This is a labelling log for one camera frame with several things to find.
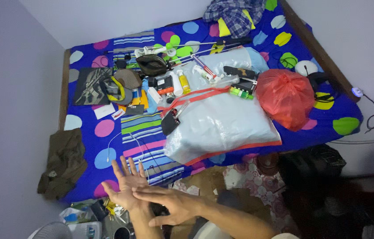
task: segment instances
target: green bottle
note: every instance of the green bottle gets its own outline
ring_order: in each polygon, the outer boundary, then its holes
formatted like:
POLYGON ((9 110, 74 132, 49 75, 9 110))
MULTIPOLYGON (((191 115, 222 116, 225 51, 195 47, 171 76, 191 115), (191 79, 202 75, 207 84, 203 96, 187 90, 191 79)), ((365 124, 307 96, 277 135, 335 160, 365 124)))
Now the green bottle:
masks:
POLYGON ((240 96, 243 99, 248 99, 248 100, 252 100, 253 99, 253 96, 249 95, 249 93, 247 93, 246 91, 241 91, 241 90, 236 89, 234 87, 230 87, 230 91, 229 92, 230 92, 230 94, 240 96))

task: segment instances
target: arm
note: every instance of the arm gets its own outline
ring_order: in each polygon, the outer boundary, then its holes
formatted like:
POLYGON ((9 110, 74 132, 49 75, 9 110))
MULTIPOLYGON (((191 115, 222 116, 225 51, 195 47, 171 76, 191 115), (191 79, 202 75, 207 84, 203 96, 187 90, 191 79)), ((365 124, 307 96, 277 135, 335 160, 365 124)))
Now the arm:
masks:
POLYGON ((120 192, 115 192, 110 184, 102 182, 106 193, 112 202, 128 210, 138 239, 162 239, 163 234, 159 227, 148 226, 149 221, 154 217, 149 206, 150 203, 135 198, 131 190, 132 187, 148 185, 142 163, 139 162, 139 172, 137 172, 133 159, 131 157, 128 158, 131 167, 130 171, 125 157, 121 156, 120 159, 123 174, 116 161, 112 161, 113 171, 118 179, 120 192))
POLYGON ((158 216, 149 226, 177 225, 194 216, 202 216, 236 239, 270 239, 275 232, 264 221, 187 193, 160 187, 133 188, 136 198, 165 205, 171 215, 158 216))

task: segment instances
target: plaid shirt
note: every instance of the plaid shirt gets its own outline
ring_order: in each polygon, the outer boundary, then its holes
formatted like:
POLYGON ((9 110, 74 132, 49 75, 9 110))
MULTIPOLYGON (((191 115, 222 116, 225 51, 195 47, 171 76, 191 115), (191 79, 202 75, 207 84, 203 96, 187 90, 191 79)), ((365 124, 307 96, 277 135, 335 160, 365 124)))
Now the plaid shirt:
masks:
POLYGON ((217 21, 220 17, 230 30, 232 38, 246 36, 250 31, 250 21, 242 12, 246 9, 253 24, 258 24, 265 9, 266 0, 213 0, 203 15, 205 22, 217 21))

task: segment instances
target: olive green cloth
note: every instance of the olive green cloth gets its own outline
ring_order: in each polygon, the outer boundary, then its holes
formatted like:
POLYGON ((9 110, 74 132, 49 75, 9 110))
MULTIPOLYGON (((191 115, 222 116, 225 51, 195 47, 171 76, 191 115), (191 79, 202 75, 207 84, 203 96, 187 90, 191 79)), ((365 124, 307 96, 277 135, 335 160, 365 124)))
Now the olive green cloth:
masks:
POLYGON ((85 147, 79 128, 57 131, 50 136, 47 169, 41 175, 37 193, 46 199, 63 198, 87 168, 85 147))

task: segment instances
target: floor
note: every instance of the floor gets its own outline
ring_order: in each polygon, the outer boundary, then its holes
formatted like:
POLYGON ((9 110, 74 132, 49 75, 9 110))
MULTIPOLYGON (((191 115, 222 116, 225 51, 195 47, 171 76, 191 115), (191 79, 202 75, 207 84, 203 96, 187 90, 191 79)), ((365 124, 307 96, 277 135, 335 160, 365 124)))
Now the floor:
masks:
POLYGON ((280 233, 292 233, 300 236, 289 210, 283 203, 281 193, 285 183, 280 173, 272 177, 263 175, 256 166, 255 155, 243 157, 243 163, 228 166, 223 172, 227 189, 248 188, 250 195, 258 197, 264 205, 269 205, 273 227, 280 233))

